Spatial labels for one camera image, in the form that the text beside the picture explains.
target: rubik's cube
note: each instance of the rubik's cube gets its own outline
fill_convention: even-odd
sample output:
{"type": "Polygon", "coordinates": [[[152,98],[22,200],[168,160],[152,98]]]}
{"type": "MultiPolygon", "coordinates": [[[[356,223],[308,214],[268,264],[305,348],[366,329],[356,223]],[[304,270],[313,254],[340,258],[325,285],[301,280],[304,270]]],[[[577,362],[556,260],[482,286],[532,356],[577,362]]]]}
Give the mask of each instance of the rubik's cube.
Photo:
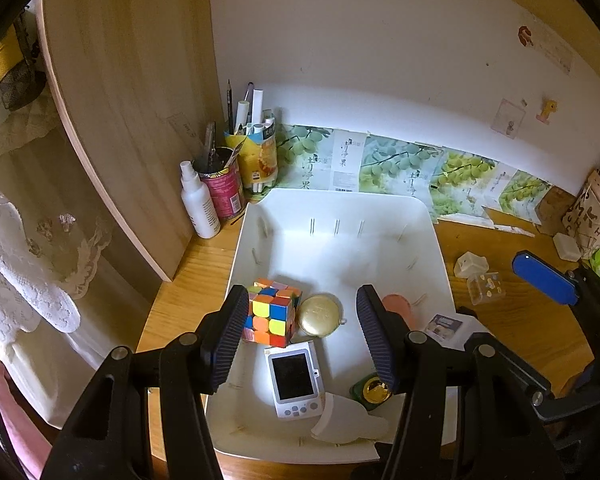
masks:
{"type": "Polygon", "coordinates": [[[296,331],[299,289],[272,280],[257,279],[249,291],[249,315],[242,338],[285,348],[296,331]]]}

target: gold round container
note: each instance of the gold round container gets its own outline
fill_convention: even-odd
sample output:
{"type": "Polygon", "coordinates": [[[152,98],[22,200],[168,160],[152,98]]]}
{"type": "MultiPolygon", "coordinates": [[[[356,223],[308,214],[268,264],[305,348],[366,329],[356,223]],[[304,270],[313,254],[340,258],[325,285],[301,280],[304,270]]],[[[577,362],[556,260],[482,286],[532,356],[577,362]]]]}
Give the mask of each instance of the gold round container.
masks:
{"type": "Polygon", "coordinates": [[[325,337],[340,325],[340,309],[329,296],[316,294],[302,302],[296,321],[307,335],[325,337]]]}
{"type": "Polygon", "coordinates": [[[391,397],[391,392],[386,384],[378,376],[375,376],[369,378],[362,387],[362,396],[365,397],[366,402],[382,404],[391,397]]]}

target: pink can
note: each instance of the pink can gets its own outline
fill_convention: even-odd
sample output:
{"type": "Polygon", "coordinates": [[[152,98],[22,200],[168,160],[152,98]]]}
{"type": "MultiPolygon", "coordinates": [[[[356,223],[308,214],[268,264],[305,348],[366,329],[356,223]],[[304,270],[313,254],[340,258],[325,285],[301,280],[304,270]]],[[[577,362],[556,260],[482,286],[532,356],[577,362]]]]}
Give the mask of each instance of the pink can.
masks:
{"type": "MultiPolygon", "coordinates": [[[[220,160],[226,162],[231,156],[230,148],[218,148],[220,160]]],[[[242,179],[238,169],[238,161],[224,170],[215,173],[200,173],[200,180],[206,184],[211,194],[211,200],[218,213],[218,218],[227,220],[238,216],[246,206],[242,191],[242,179]]]]}

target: white wall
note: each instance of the white wall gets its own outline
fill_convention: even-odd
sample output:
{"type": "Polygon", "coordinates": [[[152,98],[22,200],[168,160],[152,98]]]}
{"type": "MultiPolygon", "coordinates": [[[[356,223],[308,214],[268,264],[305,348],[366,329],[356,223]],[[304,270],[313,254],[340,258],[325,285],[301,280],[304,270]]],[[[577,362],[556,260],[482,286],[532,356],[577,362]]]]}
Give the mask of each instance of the white wall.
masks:
{"type": "Polygon", "coordinates": [[[283,121],[419,140],[500,160],[576,193],[600,162],[600,78],[518,41],[511,0],[211,0],[220,88],[247,82],[283,121]],[[550,124],[542,98],[558,102],[550,124]],[[501,99],[526,115],[490,129],[501,99]]]}

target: device screen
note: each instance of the device screen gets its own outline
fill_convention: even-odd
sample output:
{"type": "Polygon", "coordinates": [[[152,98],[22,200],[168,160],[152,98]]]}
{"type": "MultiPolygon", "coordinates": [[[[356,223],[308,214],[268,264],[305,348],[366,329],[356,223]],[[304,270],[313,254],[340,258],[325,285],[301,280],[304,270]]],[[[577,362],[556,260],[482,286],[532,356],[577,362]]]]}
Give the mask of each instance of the device screen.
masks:
{"type": "Polygon", "coordinates": [[[309,367],[304,353],[272,358],[280,400],[314,394],[309,367]]]}

